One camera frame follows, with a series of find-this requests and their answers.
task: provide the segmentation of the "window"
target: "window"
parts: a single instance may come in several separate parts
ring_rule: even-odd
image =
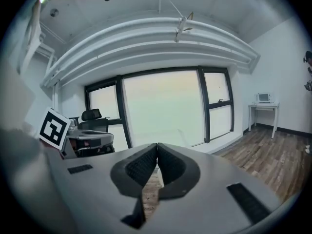
[[[227,70],[220,69],[223,73],[210,73],[213,71],[208,69],[205,73],[209,101],[210,140],[223,136],[233,129],[233,100],[228,87]]]
[[[122,124],[110,125],[108,127],[108,132],[114,135],[113,147],[115,149],[115,152],[128,149],[126,136]]]
[[[226,68],[177,67],[116,76],[85,87],[86,108],[109,118],[114,148],[163,142],[191,147],[234,130]]]
[[[127,119],[133,146],[164,142],[191,147],[204,140],[196,71],[126,78]]]
[[[118,119],[116,86],[101,88],[90,92],[90,108],[99,108],[102,118]]]
[[[230,132],[231,106],[213,108],[210,113],[210,140]]]
[[[230,99],[224,74],[205,73],[205,80],[210,104],[217,103],[220,99],[221,101]]]

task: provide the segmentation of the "frosted window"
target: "frosted window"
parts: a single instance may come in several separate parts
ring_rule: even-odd
[[[115,152],[123,151],[128,149],[127,140],[123,126],[121,125],[110,125],[108,127],[108,132],[114,135],[113,147]]]
[[[90,93],[91,109],[99,108],[102,118],[119,119],[116,86],[101,88]]]
[[[205,73],[209,104],[230,100],[228,85],[224,74]]]
[[[210,139],[220,137],[231,129],[231,106],[210,109]]]
[[[169,143],[190,147],[204,140],[204,115],[196,71],[124,80],[133,146]]]

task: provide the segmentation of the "ceiling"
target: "ceiling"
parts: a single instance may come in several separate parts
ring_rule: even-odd
[[[171,0],[194,20],[212,22],[240,37],[247,43],[293,15],[283,0]],[[50,16],[51,9],[59,15]],[[62,55],[73,42],[84,35],[108,27],[119,18],[180,17],[169,0],[48,0],[41,11],[41,28],[47,35],[45,43]]]

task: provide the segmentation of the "black window frame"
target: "black window frame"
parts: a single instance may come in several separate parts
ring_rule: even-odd
[[[209,100],[208,100],[208,104],[209,104],[209,110],[210,109],[214,109],[214,108],[219,108],[219,107],[224,107],[224,106],[231,106],[231,128],[230,128],[230,132],[234,131],[234,98],[233,98],[233,91],[232,91],[232,85],[231,85],[231,79],[230,79],[230,75],[229,75],[229,71],[227,68],[210,68],[210,67],[203,67],[203,73],[218,73],[218,74],[224,74],[225,76],[225,80],[226,80],[226,84],[228,86],[228,92],[229,92],[229,100],[226,101],[221,101],[221,102],[217,102],[217,103],[212,103],[209,104]]]
[[[201,90],[201,96],[203,101],[203,110],[204,110],[204,118],[205,118],[205,135],[204,135],[204,142],[209,143],[210,139],[210,109],[223,107],[227,105],[231,105],[231,129],[230,132],[234,130],[234,99],[233,99],[233,92],[231,86],[231,80],[229,76],[229,72],[227,68],[219,68],[219,67],[172,67],[172,68],[160,68],[160,69],[152,69],[152,70],[145,70],[139,71],[134,73],[129,73],[125,75],[118,75],[113,78],[105,79],[90,85],[85,86],[85,105],[86,109],[90,110],[90,93],[96,91],[98,89],[116,86],[116,95],[117,95],[117,106],[119,111],[119,119],[111,119],[108,120],[109,125],[120,125],[122,124],[128,148],[132,148],[132,140],[129,133],[129,125],[127,120],[127,114],[125,110],[125,101],[124,101],[124,93],[122,89],[123,79],[144,76],[144,75],[152,75],[152,74],[159,74],[159,73],[167,73],[167,72],[178,72],[178,71],[197,71],[199,87]],[[209,103],[209,96],[207,91],[205,73],[222,73],[225,75],[226,83],[228,86],[229,91],[229,100],[217,102],[217,103]]]

